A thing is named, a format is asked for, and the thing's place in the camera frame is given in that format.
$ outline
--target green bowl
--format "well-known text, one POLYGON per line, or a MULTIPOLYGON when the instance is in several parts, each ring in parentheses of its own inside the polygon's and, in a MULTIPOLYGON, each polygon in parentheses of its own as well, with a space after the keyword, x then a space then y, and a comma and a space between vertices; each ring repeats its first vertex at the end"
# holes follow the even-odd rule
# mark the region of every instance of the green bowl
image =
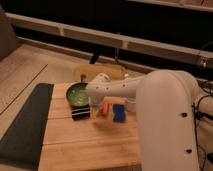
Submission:
POLYGON ((71 106, 82 107, 89 104, 86 86, 87 83, 76 83, 67 90, 66 97, 71 106))

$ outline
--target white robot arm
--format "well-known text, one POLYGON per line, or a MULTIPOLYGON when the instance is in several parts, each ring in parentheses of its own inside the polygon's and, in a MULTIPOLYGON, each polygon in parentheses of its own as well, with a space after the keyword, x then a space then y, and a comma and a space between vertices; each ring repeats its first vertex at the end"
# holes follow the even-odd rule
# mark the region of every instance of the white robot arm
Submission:
POLYGON ((170 70, 115 82, 102 73, 86 88, 91 105, 104 96, 136 97, 143 171, 199 171, 192 112, 198 90, 192 75, 170 70))

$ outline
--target blue block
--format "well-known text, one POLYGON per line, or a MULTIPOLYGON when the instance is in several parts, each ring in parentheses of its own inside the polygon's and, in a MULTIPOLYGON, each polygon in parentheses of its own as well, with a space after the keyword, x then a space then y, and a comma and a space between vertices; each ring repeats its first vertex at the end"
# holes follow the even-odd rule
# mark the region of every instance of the blue block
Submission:
POLYGON ((126 120, 124 105, 121 104, 114 104, 112 106, 112 110, 114 113, 114 122, 124 122, 126 120))

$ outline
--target dark gray mat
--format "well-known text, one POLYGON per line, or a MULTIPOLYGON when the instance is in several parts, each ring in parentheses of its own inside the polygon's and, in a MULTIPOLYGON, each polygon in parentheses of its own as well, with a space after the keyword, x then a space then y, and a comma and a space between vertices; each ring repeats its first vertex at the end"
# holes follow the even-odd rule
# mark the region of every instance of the dark gray mat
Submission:
POLYGON ((51 84, 34 88, 0 141, 2 161, 38 166, 52 91, 51 84))

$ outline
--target wooden table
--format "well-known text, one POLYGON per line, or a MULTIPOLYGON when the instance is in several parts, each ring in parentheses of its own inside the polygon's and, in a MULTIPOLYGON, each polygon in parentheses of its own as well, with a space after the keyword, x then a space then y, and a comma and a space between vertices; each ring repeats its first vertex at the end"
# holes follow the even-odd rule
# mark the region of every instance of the wooden table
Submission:
MULTIPOLYGON (((140 149, 135 113, 125 123, 98 117, 73 121, 66 101, 71 84, 56 84, 48 114, 39 171, 140 171, 140 149)), ((121 98, 109 98, 123 103, 121 98)))

